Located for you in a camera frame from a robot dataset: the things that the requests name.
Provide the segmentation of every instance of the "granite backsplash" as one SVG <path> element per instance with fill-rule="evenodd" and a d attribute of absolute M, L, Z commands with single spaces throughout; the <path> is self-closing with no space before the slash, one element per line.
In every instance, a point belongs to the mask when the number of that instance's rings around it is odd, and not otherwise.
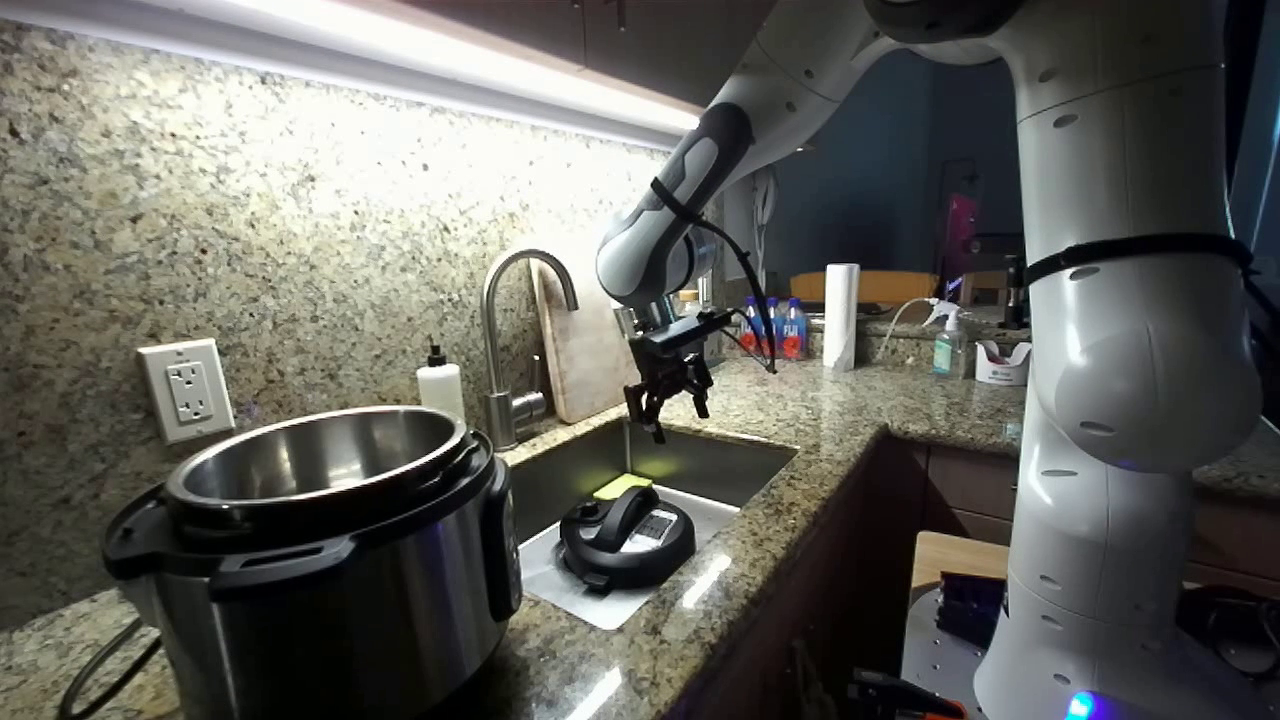
<path fill-rule="evenodd" d="M 216 334 L 244 424 L 417 399 L 435 334 L 481 414 L 474 296 L 593 246 L 655 146 L 0 23 L 0 626 L 108 585 L 168 449 L 139 345 Z M 527 278 L 499 291 L 532 368 Z"/>

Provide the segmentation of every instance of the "robotic arm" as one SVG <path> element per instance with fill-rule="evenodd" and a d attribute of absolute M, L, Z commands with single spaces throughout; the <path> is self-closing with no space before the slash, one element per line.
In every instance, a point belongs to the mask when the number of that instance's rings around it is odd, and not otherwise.
<path fill-rule="evenodd" d="M 715 186 L 800 146 L 889 46 L 1004 60 L 1014 78 L 1034 362 L 1020 440 L 1007 608 L 977 671 L 993 720 L 1258 716 L 1177 625 L 1190 466 L 1258 414 L 1249 256 L 1224 205 L 1224 0 L 779 0 L 701 129 L 601 244 L 632 306 L 632 414 L 703 411 L 727 316 L 673 322 L 674 252 Z"/>

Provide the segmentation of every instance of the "wall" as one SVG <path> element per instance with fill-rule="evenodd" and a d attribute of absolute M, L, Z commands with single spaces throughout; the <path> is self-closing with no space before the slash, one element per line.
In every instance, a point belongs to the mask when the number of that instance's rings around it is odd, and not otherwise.
<path fill-rule="evenodd" d="M 161 440 L 139 345 L 216 334 L 240 421 L 264 424 L 417 399 L 435 334 L 474 421 L 489 260 L 543 244 L 583 266 L 655 164 L 564 129 L 0 23 L 0 626 L 102 589 L 102 522 L 191 451 Z M 515 273 L 499 334 L 527 368 Z"/>
<path fill-rule="evenodd" d="M 943 68 L 891 53 L 849 93 L 806 151 L 779 159 L 766 273 L 827 260 L 936 266 L 948 186 L 983 205 L 983 230 L 1020 230 L 1004 62 Z"/>

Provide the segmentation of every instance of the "spray bottle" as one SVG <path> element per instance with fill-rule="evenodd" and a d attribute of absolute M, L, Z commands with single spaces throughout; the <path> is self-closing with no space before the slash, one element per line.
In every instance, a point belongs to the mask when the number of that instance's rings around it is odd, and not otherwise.
<path fill-rule="evenodd" d="M 950 378 L 950 377 L 969 377 L 969 368 L 970 368 L 970 352 L 969 352 L 969 334 L 959 333 L 959 304 L 948 304 L 948 299 L 928 299 L 933 304 L 933 312 L 928 312 L 928 319 L 922 322 L 933 322 L 933 319 L 943 319 L 943 333 L 936 333 L 936 340 L 933 340 L 933 377 L 940 377 L 940 378 Z"/>

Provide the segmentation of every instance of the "pot handle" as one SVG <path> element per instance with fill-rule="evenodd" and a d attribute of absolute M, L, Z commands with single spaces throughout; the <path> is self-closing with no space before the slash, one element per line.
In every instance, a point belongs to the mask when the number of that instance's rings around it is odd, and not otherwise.
<path fill-rule="evenodd" d="M 490 487 L 481 503 L 481 542 L 485 542 L 485 585 L 489 585 L 489 617 L 515 617 L 519 589 L 519 548 L 510 538 L 510 470 L 504 461 L 490 461 Z"/>
<path fill-rule="evenodd" d="M 271 552 L 226 555 L 207 577 L 210 601 L 249 601 L 256 590 L 296 589 L 352 565 L 354 538 L 333 537 L 323 542 L 296 542 Z"/>

